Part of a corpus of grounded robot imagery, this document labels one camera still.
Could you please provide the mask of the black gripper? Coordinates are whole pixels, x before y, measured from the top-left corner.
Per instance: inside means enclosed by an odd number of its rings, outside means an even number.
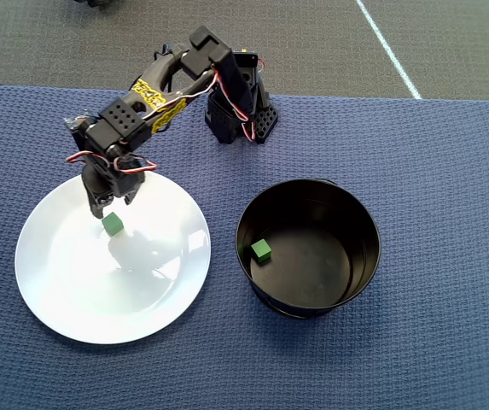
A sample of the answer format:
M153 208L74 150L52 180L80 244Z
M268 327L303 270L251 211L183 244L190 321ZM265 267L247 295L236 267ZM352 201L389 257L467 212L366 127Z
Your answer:
M103 209L114 198L123 198L130 205L145 181L144 171L128 173L142 165L140 157L130 152L119 153L119 157L107 159L91 151L83 155L85 165L81 177L90 211L99 220L104 218Z

